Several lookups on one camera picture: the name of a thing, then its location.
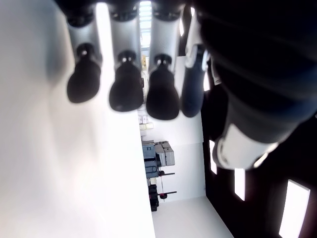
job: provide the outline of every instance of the gray machine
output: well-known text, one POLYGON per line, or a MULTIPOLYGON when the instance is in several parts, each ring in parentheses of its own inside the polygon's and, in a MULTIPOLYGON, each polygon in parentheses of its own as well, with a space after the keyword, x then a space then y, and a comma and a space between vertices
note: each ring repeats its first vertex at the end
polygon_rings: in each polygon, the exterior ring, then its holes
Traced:
POLYGON ((155 143, 155 152, 159 155, 162 167, 175 165, 174 151, 168 141, 155 143))
POLYGON ((143 141, 143 159, 147 178, 157 178, 165 174, 160 167, 175 165, 174 151, 168 141, 154 143, 154 141, 143 141))

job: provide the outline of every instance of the blurry black object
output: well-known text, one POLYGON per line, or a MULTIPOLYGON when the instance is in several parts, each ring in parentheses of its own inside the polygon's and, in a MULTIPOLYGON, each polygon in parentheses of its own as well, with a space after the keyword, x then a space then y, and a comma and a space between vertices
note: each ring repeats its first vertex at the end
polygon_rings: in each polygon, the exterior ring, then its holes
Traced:
POLYGON ((179 98, 174 87, 174 75, 161 63, 150 76, 147 111, 160 120, 175 119, 179 114, 179 98))
POLYGON ((90 44, 82 44, 77 49, 80 60, 67 84, 67 95, 72 103, 82 103, 92 99, 99 91, 100 66, 94 60, 94 50, 90 44))
POLYGON ((141 107, 143 103, 141 73, 132 62, 126 61, 116 70, 109 103, 117 112, 129 112, 141 107))

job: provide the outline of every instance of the rectangular ceiling light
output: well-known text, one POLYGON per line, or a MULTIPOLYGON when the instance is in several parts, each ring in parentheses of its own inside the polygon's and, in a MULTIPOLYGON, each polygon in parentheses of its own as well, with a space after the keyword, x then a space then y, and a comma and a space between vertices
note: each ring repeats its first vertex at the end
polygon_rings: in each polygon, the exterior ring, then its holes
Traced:
POLYGON ((208 74, 206 71, 205 76, 204 76, 204 91, 208 91, 208 90, 210 90, 210 86, 209 86, 208 74))
POLYGON ((289 180, 286 201, 279 235, 283 238, 298 238, 303 225, 310 189, 289 180))
POLYGON ((180 36, 183 36, 184 34, 184 26, 183 26, 182 19, 180 19, 180 23, 179 23, 179 33, 180 33, 180 36))
POLYGON ((190 8, 190 12, 192 14, 192 16, 195 14, 195 9, 193 7, 190 8))
POLYGON ((244 169, 235 169, 234 170, 234 192, 243 201, 245 200, 245 187, 246 187, 245 180, 246 180, 246 174, 244 169))
POLYGON ((211 168, 211 171, 213 171, 214 174, 216 175, 217 174, 217 165, 213 161, 213 158, 212 158, 212 150, 214 148, 214 142, 212 140, 209 141, 209 148, 210 148, 210 168, 211 168))

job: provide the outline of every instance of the black rubber grip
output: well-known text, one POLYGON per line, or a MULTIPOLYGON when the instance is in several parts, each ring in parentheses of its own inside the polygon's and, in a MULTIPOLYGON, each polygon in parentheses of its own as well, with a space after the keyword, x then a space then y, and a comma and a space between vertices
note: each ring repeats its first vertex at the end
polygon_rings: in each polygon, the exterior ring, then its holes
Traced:
POLYGON ((129 112, 141 107, 143 103, 141 72, 132 62, 127 61, 116 70, 109 103, 117 112, 129 112))
POLYGON ((202 108, 205 73, 206 72, 202 69, 201 59, 197 59, 192 68, 185 69, 181 110, 188 118, 196 116, 202 108))
POLYGON ((179 114, 179 98, 174 87, 174 75, 160 65, 150 76, 147 111, 160 120, 172 120, 179 114))
POLYGON ((100 74, 100 67, 95 62, 88 57, 82 58, 68 81, 68 99, 72 103, 83 103, 92 99, 99 91, 100 74))

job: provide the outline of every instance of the white wall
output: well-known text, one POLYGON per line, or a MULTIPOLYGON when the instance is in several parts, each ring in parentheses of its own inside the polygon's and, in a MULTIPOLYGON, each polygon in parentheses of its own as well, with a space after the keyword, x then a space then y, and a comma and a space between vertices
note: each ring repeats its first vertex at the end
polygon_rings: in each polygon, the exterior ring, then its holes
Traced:
POLYGON ((0 237, 155 237, 137 113, 108 106, 113 62, 103 10, 101 89, 74 105, 63 15, 52 0, 0 1, 0 237))
MULTIPOLYGON (((177 57, 175 88, 181 96, 185 73, 185 57, 177 57)), ((203 154, 203 129, 200 113, 194 118, 182 112, 174 120, 162 121, 149 117, 154 129, 141 131, 143 140, 169 141, 175 155, 175 166, 162 167, 166 173, 175 175, 157 178, 158 192, 177 191, 160 202, 171 202, 205 196, 205 170, 203 154)))
POLYGON ((206 197, 164 203, 153 222, 156 238, 233 238, 206 197))

